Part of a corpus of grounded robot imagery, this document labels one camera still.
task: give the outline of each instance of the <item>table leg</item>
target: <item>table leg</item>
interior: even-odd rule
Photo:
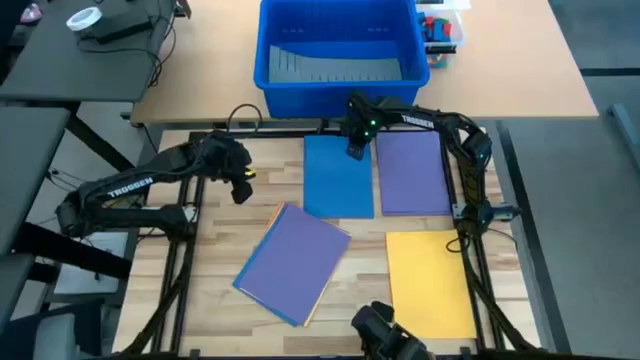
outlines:
[[[131,271],[129,260],[30,223],[22,225],[14,249],[117,279],[128,279]]]
[[[116,168],[116,170],[124,171],[134,167],[127,158],[101,138],[100,135],[96,134],[95,131],[91,130],[75,113],[72,113],[71,117],[69,117],[67,130],[85,143],[101,158],[105,159],[111,166]]]

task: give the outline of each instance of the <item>tabletop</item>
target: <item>tabletop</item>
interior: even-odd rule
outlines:
[[[171,18],[173,0],[108,0],[100,5],[103,16],[144,8],[155,21],[158,13]],[[0,87],[0,98],[42,101],[138,101],[147,89],[155,60],[141,49],[158,53],[169,23],[159,20],[147,30],[109,44],[82,41],[66,21],[76,12],[96,4],[91,0],[52,1],[31,34],[16,64]],[[109,54],[91,50],[116,50]]]
[[[11,250],[68,119],[64,109],[0,107],[0,255]]]
[[[188,136],[188,131],[165,131],[161,148],[178,145]],[[278,204],[302,205],[303,139],[240,141],[251,153],[252,168],[257,173],[251,181],[254,194],[245,204],[235,205],[228,184],[206,183],[181,353],[198,348],[203,356],[361,354],[360,339],[350,324],[352,317],[360,306],[373,300],[391,303],[385,233],[453,229],[452,218],[383,217],[378,172],[374,169],[375,218],[330,220],[351,233],[352,240],[309,326],[292,327],[233,288],[232,281],[259,243]],[[374,147],[372,150],[375,167]],[[452,175],[454,179],[459,178],[456,170]],[[487,176],[489,199],[493,203],[501,202],[500,184],[493,164],[490,164]],[[154,184],[149,193],[149,206],[175,203],[179,186],[177,183]],[[492,224],[492,227],[510,231],[503,223]],[[513,242],[489,232],[484,235],[484,244],[497,303],[527,340],[539,344]],[[149,238],[138,245],[114,351],[127,346],[155,310],[168,247],[165,238]],[[167,329],[172,328],[173,318],[170,313]],[[168,333],[170,331],[165,332],[165,347],[169,343]],[[440,354],[458,353],[461,345],[474,347],[471,339],[424,340],[429,349]]]
[[[260,1],[190,4],[191,20],[175,23],[160,84],[134,107],[133,121],[220,121],[242,103],[268,114],[253,82]],[[598,116],[547,0],[475,1],[461,16],[466,43],[448,69],[432,70],[417,105],[476,119]],[[252,111],[237,118],[254,119]]]

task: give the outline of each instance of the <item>blue bin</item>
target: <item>blue bin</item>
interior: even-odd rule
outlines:
[[[262,0],[254,81],[264,90],[274,118],[344,116],[355,90],[369,98],[396,96],[413,104],[418,89],[429,80],[416,24],[415,0]],[[335,79],[312,75],[312,81],[274,82],[269,79],[269,62],[276,47],[285,54],[281,57],[314,61],[397,59],[397,76],[379,81],[379,77],[340,75],[338,80],[337,75]]]

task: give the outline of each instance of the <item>book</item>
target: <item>book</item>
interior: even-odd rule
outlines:
[[[293,326],[306,326],[351,236],[280,206],[233,286]]]
[[[304,210],[321,219],[372,219],[371,149],[358,161],[347,155],[345,137],[304,138]]]
[[[376,151],[383,215],[451,214],[438,133],[380,132]]]
[[[446,249],[457,231],[386,237],[394,320],[418,338],[475,339],[462,256]]]

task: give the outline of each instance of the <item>wooden board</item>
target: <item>wooden board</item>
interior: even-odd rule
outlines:
[[[161,148],[186,141],[188,134],[165,132]],[[374,169],[375,219],[331,221],[350,232],[352,241],[309,327],[294,328],[231,283],[260,241],[278,204],[286,201],[302,206],[303,140],[254,139],[243,143],[257,172],[252,180],[254,195],[244,205],[235,205],[228,184],[206,185],[181,353],[199,348],[205,356],[360,354],[360,340],[350,325],[352,317],[359,307],[373,300],[391,301],[385,233],[452,229],[451,217],[383,217],[378,172]],[[489,199],[500,202],[493,164],[487,176]],[[178,188],[179,184],[153,185],[149,206],[175,202]],[[492,227],[509,231],[504,224]],[[484,240],[498,304],[524,336],[538,344],[513,242],[496,233],[487,233]],[[167,249],[164,238],[148,238],[138,245],[114,351],[128,345],[155,310]],[[473,346],[471,340],[425,341],[430,350],[441,354],[458,353],[461,345]]]
[[[259,0],[192,0],[160,83],[134,107],[141,123],[222,121],[242,103],[268,111],[253,69]],[[481,0],[461,13],[466,44],[432,71],[416,104],[472,118],[595,118],[598,112],[547,0]],[[161,57],[171,47],[165,41]],[[236,114],[254,119],[252,109]]]

